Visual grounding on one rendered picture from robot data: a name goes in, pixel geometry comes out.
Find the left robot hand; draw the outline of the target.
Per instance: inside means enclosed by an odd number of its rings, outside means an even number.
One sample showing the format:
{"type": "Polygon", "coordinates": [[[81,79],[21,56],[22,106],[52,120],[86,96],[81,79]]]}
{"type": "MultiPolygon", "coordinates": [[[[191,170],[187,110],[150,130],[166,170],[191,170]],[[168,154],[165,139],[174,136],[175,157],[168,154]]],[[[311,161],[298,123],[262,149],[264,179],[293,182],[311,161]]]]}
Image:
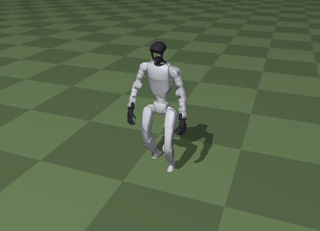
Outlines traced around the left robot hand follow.
{"type": "Polygon", "coordinates": [[[180,120],[179,125],[175,129],[175,131],[177,131],[178,128],[179,128],[179,132],[176,135],[180,136],[180,135],[183,135],[183,134],[186,133],[187,125],[186,125],[186,122],[185,122],[186,118],[182,118],[182,114],[181,113],[179,113],[179,120],[180,120]]]}

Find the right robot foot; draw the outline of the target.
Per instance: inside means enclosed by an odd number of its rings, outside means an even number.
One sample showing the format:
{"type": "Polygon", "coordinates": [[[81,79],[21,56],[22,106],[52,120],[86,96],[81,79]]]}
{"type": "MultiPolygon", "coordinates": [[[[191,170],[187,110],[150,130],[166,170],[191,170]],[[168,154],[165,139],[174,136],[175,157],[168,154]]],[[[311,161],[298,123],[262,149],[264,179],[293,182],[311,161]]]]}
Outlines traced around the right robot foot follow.
{"type": "Polygon", "coordinates": [[[156,153],[153,154],[153,156],[152,156],[153,159],[157,158],[159,155],[162,154],[162,151],[161,150],[159,150],[159,151],[160,151],[159,154],[158,153],[157,154],[156,153]]]}

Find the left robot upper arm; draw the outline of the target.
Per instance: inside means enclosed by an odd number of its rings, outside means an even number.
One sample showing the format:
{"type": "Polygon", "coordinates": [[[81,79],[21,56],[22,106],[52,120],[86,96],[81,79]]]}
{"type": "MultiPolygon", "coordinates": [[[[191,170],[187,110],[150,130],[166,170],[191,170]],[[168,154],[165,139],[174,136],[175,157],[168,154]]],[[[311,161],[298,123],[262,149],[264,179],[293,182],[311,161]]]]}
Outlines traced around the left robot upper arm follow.
{"type": "Polygon", "coordinates": [[[175,85],[177,86],[178,90],[176,90],[175,95],[178,98],[181,98],[181,90],[185,91],[184,83],[181,77],[181,70],[178,67],[170,66],[168,68],[169,75],[173,78],[175,85]]]}

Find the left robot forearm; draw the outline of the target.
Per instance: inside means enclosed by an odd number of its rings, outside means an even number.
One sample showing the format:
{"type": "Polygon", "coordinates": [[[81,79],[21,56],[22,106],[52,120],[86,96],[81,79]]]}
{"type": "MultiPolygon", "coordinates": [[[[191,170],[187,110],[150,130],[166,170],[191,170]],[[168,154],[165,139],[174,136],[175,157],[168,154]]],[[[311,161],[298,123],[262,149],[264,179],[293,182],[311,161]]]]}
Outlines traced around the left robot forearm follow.
{"type": "MultiPolygon", "coordinates": [[[[184,90],[180,91],[180,96],[181,98],[178,99],[179,102],[179,114],[182,114],[182,118],[185,119],[187,114],[186,114],[186,101],[187,101],[187,96],[186,96],[186,92],[184,90]]],[[[178,115],[179,116],[179,115],[178,115]]]]}

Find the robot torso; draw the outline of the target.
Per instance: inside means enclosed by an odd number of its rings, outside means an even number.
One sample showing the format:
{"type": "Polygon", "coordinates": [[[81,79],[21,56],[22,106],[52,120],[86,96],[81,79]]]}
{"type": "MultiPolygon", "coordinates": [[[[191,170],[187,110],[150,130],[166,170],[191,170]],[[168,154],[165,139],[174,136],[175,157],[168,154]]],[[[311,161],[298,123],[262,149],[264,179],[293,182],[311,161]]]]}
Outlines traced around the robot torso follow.
{"type": "Polygon", "coordinates": [[[167,100],[167,95],[173,87],[173,77],[170,76],[169,67],[171,63],[161,62],[162,66],[154,65],[156,61],[151,60],[147,65],[147,75],[149,86],[156,100],[153,102],[153,111],[160,115],[165,115],[167,108],[170,107],[170,101],[167,100]]]}

